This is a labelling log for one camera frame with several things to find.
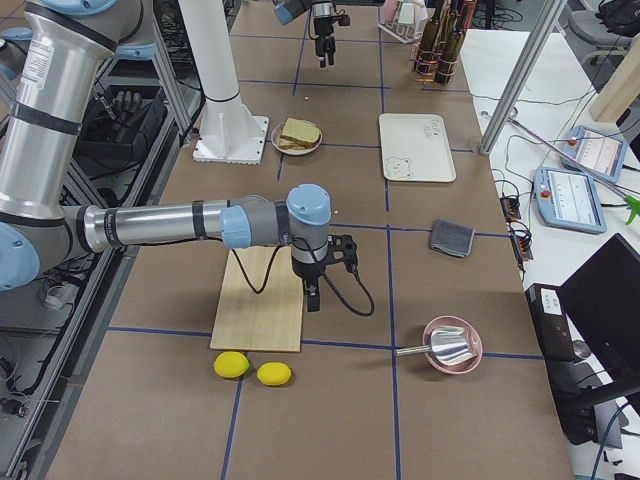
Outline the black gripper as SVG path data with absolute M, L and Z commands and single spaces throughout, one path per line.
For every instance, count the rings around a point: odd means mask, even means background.
M 312 247 L 306 239 L 294 237 L 291 259 L 294 273 L 302 280 L 308 312 L 320 310 L 318 282 L 328 266 L 343 264 L 348 273 L 358 273 L 357 245 L 350 235 L 330 234 L 320 247 Z
M 326 56 L 328 64 L 332 66 L 336 51 L 333 25 L 338 23 L 339 26 L 349 26 L 350 16 L 344 9 L 338 11 L 334 1 L 312 1 L 311 14 L 315 32 L 313 37 L 315 53 L 319 66 L 326 67 Z

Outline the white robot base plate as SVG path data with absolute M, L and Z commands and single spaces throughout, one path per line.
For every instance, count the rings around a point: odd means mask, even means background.
M 250 121 L 257 125 L 254 133 L 241 131 L 240 126 L 232 126 L 219 115 L 217 131 L 214 134 L 201 135 L 193 151 L 198 162 L 221 162 L 232 164 L 256 165 L 262 160 L 269 118 L 251 116 Z

